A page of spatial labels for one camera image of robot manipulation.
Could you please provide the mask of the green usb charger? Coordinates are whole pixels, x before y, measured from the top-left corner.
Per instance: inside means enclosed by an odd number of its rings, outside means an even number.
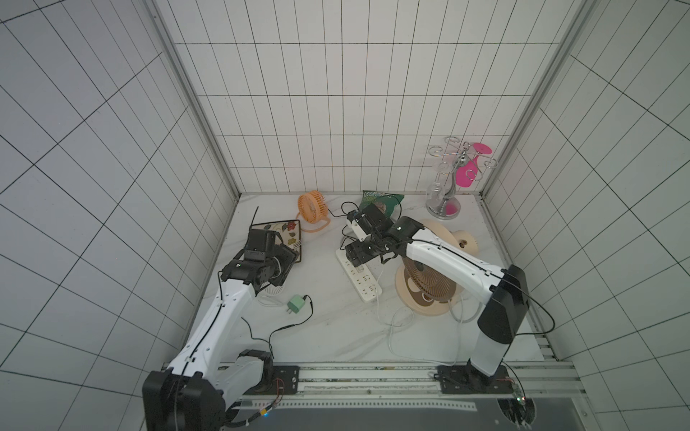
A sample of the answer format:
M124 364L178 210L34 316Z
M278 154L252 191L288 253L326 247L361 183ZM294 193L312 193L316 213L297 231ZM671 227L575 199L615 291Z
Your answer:
M295 295L287 302L287 312L289 314L298 314L305 306L305 296Z

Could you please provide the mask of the white power strip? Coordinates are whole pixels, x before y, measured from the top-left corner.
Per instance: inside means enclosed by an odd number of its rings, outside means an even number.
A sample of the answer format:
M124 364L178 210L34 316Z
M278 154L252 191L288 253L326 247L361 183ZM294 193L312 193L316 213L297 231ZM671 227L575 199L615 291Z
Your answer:
M364 303L375 301L379 295L383 293L377 279L365 264L354 267L347 259L344 250L336 250L335 256L338 262L341 263L341 267L348 276L350 283Z

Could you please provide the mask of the beige desk fan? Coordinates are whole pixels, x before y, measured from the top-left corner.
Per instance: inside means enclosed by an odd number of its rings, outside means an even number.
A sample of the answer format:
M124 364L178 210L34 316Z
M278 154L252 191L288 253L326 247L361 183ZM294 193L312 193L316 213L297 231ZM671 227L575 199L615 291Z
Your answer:
M431 219L422 219L422 224L443 241L474 257L479 255L479 246L469 232L451 232L440 222ZM406 257L402 258L402 265L396 271L395 288L408 308L425 316L440 316L449 312L465 291L435 269Z

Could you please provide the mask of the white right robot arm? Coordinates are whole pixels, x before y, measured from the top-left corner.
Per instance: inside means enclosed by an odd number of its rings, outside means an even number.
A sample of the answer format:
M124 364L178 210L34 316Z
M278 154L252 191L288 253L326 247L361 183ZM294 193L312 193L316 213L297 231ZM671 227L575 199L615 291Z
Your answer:
M480 260L441 239L422 222L405 215L393 221L374 205L353 210L347 220L358 237L345 247L353 266L393 253L437 271L484 305L478 319L480 335L467 366L471 373L491 380L528 313L523 269L515 265L503 269Z

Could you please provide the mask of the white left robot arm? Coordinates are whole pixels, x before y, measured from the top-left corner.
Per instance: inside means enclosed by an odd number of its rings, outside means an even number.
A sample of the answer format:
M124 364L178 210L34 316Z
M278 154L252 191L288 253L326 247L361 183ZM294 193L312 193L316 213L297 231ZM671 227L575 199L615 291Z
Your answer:
M149 430L220 430L247 426L234 409L250 390L275 384L271 352L244 350L223 368L221 357L243 310L268 286L280 287L298 259L277 232L252 229L244 248L219 271L217 294L181 352L142 385Z

